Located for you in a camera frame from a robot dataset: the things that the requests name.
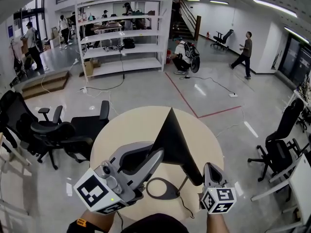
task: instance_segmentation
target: beige tabletop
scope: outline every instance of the beige tabletop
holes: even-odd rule
[[[109,157],[121,146],[134,142],[154,142],[169,111],[170,107],[147,106],[127,111],[111,120],[97,136],[90,159],[91,168],[95,169],[102,161]],[[210,129],[199,119],[192,115],[174,109],[185,140],[201,173],[206,162],[211,162],[224,169],[223,153],[219,143]],[[161,163],[152,178],[161,177],[177,188],[185,178],[185,173],[180,166]],[[162,184],[150,183],[150,192],[156,196],[161,195],[164,189]],[[202,192],[201,186],[194,186],[187,180],[180,194],[185,206],[193,213],[199,211],[198,193]],[[146,216],[163,213],[173,216],[177,220],[190,217],[180,198],[175,200],[156,200],[151,198],[146,191],[144,198],[135,205],[123,208],[120,213],[130,219],[140,220]]]

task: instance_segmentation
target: man in gray shirt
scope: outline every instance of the man in gray shirt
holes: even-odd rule
[[[251,79],[251,74],[250,74],[250,58],[252,55],[252,46],[253,46],[253,42],[251,40],[252,37],[252,33],[251,32],[247,32],[246,33],[246,40],[245,40],[245,45],[240,45],[242,48],[240,48],[240,50],[243,50],[242,54],[239,56],[239,58],[232,64],[229,64],[229,66],[234,69],[238,64],[241,64],[243,61],[245,61],[245,72],[246,72],[246,76],[245,78],[247,80]]]

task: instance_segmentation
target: shelf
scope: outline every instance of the shelf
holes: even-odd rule
[[[128,53],[138,53],[138,52],[163,52],[163,48],[160,48],[157,44],[136,44],[133,49],[123,49],[121,51],[122,54]],[[106,52],[103,48],[89,49],[84,54],[84,59],[96,58],[101,56],[110,56],[120,54],[119,51],[109,51]]]
[[[158,19],[158,18],[162,18],[160,16],[149,16],[149,15],[140,15],[140,16],[121,16],[121,17],[107,17],[107,18],[100,18],[94,21],[84,21],[84,22],[80,22],[78,23],[78,26],[84,26],[90,23],[100,23],[103,21],[115,21],[115,20],[125,20],[125,19],[137,19],[137,18],[154,18],[154,19]]]
[[[89,77],[104,75],[108,73],[122,72],[123,70],[130,71],[130,70],[162,67],[162,64],[156,58],[123,60],[122,62],[114,61],[114,62],[103,63],[101,67],[94,68],[93,75]]]
[[[89,2],[89,3],[83,3],[83,4],[78,4],[77,7],[87,7],[87,6],[92,6],[96,4],[101,4],[101,3],[107,3],[107,2],[122,2],[122,1],[154,1],[154,2],[160,2],[163,0],[98,0],[95,2]]]
[[[161,35],[158,30],[129,30],[129,31],[119,31],[111,33],[101,33],[97,35],[87,36],[81,40],[81,44],[90,43],[94,41],[103,41],[116,38],[127,38],[136,36],[154,36]]]

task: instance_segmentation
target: person walking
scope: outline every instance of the person walking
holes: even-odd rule
[[[247,39],[245,40],[244,46],[240,44],[240,46],[242,47],[240,48],[240,50],[243,50],[242,54],[239,56],[239,58],[234,63],[229,64],[231,69],[234,69],[238,64],[241,64],[243,61],[245,61],[245,72],[246,72],[245,78],[247,80],[251,79],[250,58],[252,55],[252,47],[253,47],[253,42],[251,40],[251,37],[252,37],[252,33],[248,31],[246,33]]]
[[[67,19],[64,18],[63,15],[60,16],[60,20],[58,22],[58,29],[59,29],[59,31],[62,32],[62,36],[63,36],[64,41],[65,41],[65,47],[67,47],[68,46],[68,37],[69,37],[69,26],[68,26]]]
[[[38,71],[39,69],[41,69],[43,67],[42,62],[41,62],[41,58],[40,58],[40,53],[38,51],[37,45],[35,43],[36,41],[36,29],[33,27],[33,23],[32,22],[28,22],[27,23],[27,32],[24,36],[24,39],[27,40],[27,47],[28,47],[28,52],[31,55],[31,57],[33,58],[33,60],[35,61],[35,63],[37,64],[37,67],[35,69],[35,71]]]

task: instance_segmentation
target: white wall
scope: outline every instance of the white wall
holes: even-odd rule
[[[10,49],[10,42],[13,38],[9,38],[8,27],[14,26],[13,15],[0,24],[0,89],[5,86],[9,87],[9,83],[15,78],[13,52]]]
[[[271,22],[268,38],[266,41],[266,46],[264,48],[259,66],[257,67],[256,72],[261,73],[275,73],[275,70],[272,70],[274,59],[278,53],[278,48],[283,36],[283,27]]]
[[[281,27],[274,24],[272,26],[273,14],[269,10],[263,10],[255,6],[254,8],[240,1],[230,1],[229,5],[218,5],[206,2],[187,2],[188,7],[194,16],[201,16],[200,34],[206,35],[209,32],[210,38],[217,36],[216,31],[224,35],[233,29],[233,34],[227,39],[226,46],[237,53],[241,53],[239,44],[244,45],[246,32],[252,33],[253,49],[251,56],[251,69],[258,73],[269,72],[274,61],[279,41],[281,39]],[[265,51],[268,35],[271,30],[269,44],[273,43],[274,51]]]

